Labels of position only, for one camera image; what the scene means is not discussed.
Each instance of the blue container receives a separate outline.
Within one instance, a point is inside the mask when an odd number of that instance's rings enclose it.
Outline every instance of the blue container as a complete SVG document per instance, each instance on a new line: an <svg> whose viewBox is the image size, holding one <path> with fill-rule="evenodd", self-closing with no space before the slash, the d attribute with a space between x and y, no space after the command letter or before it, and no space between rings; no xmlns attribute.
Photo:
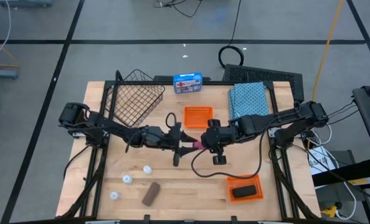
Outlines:
<svg viewBox="0 0 370 224"><path fill-rule="evenodd" d="M202 73L188 73L174 76L175 93L190 93L202 90Z"/></svg>

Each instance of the wire basket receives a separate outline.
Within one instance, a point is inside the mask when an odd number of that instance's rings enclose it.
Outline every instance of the wire basket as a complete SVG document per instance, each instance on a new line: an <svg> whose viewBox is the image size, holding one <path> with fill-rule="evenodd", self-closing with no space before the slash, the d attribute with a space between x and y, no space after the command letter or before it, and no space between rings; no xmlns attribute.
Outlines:
<svg viewBox="0 0 370 224"><path fill-rule="evenodd" d="M111 99L115 97L114 117L128 127L138 127L163 100L165 91L162 85L145 85L148 81L153 79L138 69L133 70L124 80L117 71L117 94L113 96L113 88L109 89L106 110L110 109Z"/></svg>

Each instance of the blue patterned towel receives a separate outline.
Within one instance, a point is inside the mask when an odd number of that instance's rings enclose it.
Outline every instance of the blue patterned towel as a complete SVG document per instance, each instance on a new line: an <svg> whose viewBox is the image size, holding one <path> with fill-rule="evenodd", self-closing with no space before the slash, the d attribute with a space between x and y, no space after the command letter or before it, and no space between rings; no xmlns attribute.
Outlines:
<svg viewBox="0 0 370 224"><path fill-rule="evenodd" d="M269 114L264 84L262 82L235 84L235 87L229 90L230 119L247 114Z"/></svg>

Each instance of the white bottle cap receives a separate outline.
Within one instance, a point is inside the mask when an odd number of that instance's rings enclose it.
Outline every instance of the white bottle cap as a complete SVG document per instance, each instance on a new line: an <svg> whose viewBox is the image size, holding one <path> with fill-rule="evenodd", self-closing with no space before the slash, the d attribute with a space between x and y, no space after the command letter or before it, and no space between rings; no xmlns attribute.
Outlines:
<svg viewBox="0 0 370 224"><path fill-rule="evenodd" d="M110 199L116 200L118 198L120 198L120 194L119 193L117 193L117 192L110 192Z"/></svg>
<svg viewBox="0 0 370 224"><path fill-rule="evenodd" d="M143 167L143 172L145 174L151 174L152 173L152 168L150 166L144 166Z"/></svg>
<svg viewBox="0 0 370 224"><path fill-rule="evenodd" d="M125 175L123 177L123 182L126 183L126 184L130 184L130 183L133 182L133 178L130 175Z"/></svg>

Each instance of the gray floor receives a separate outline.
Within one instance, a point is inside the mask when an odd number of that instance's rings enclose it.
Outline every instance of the gray floor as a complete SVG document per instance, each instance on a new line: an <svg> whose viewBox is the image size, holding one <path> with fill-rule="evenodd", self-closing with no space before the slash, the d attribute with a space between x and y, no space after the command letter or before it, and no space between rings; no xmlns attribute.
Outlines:
<svg viewBox="0 0 370 224"><path fill-rule="evenodd" d="M237 1L205 0L193 19L174 9L155 9L154 1L86 0L74 39L229 39ZM55 0L46 9L13 9L12 39L65 39L78 0ZM370 1L354 0L370 35ZM196 0L178 8L190 13ZM243 1L236 39L326 39L338 1ZM6 9L0 8L0 39L5 38ZM363 39L345 3L334 39ZM324 45L237 45L246 48L245 65L303 74L306 100L311 98ZM222 45L71 45L39 136L12 222L53 218L62 187L62 172L72 139L57 127L69 101L83 100L89 81L111 80L115 70L135 68L154 75L202 72L222 78L217 61ZM21 62L17 80L0 80L0 219L30 141L62 45L7 45ZM228 63L238 56L224 52ZM9 59L1 54L0 63ZM327 111L350 102L351 90L370 85L370 53L366 45L332 45L323 68L317 101ZM329 150L351 149L357 161L370 159L370 139L360 115L333 125ZM366 222L362 206L355 220Z"/></svg>

